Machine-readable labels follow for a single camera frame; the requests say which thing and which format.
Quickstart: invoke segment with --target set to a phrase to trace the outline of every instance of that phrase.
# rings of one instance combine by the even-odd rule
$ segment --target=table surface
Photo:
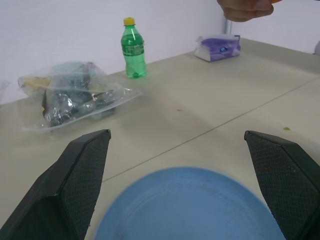
[[[192,53],[151,63],[148,77],[134,83],[143,96],[113,116],[55,133],[20,131],[18,107],[26,100],[2,105],[0,226],[70,141],[101,129],[110,129],[112,139],[87,240],[117,195],[163,168],[219,171],[263,200],[246,130],[299,143],[320,163],[320,57],[246,39],[242,49],[239,57],[213,63]]]

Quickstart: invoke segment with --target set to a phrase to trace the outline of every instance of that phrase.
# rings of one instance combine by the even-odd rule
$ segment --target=tissue box
[[[194,54],[208,62],[215,62],[240,55],[240,36],[239,35],[214,35],[200,36],[197,40],[198,47]]]

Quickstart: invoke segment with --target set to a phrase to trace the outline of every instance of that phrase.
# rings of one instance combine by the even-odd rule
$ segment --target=soda bottle
[[[142,36],[135,27],[135,19],[124,19],[125,30],[121,39],[122,51],[126,63],[125,71],[129,78],[144,77],[147,73],[145,46]]]

